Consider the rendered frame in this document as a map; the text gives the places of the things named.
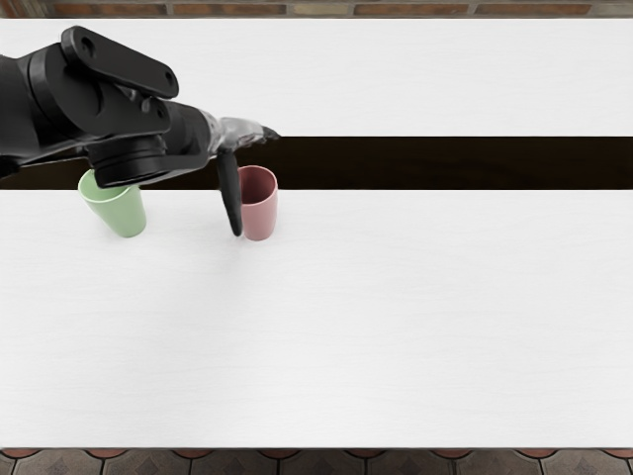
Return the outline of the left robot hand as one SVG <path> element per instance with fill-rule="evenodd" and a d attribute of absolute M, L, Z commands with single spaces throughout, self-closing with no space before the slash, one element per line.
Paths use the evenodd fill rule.
<path fill-rule="evenodd" d="M 217 163 L 220 190 L 232 233 L 243 232 L 241 217 L 241 188 L 235 153 L 254 144 L 278 140 L 281 136 L 258 122 L 240 118 L 205 116 L 211 133 L 209 158 Z"/>

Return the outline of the pink cup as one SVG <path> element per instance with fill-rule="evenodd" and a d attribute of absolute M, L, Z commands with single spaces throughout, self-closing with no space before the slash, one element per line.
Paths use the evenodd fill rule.
<path fill-rule="evenodd" d="M 243 232 L 250 240 L 272 236 L 278 212 L 278 182 L 268 168 L 258 165 L 238 169 Z"/>

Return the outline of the light green cup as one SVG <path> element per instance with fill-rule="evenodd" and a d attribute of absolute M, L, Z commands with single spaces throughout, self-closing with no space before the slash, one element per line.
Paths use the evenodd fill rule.
<path fill-rule="evenodd" d="M 92 169 L 79 179 L 78 192 L 87 206 L 116 235 L 133 238 L 146 227 L 146 214 L 138 186 L 100 188 Z"/>

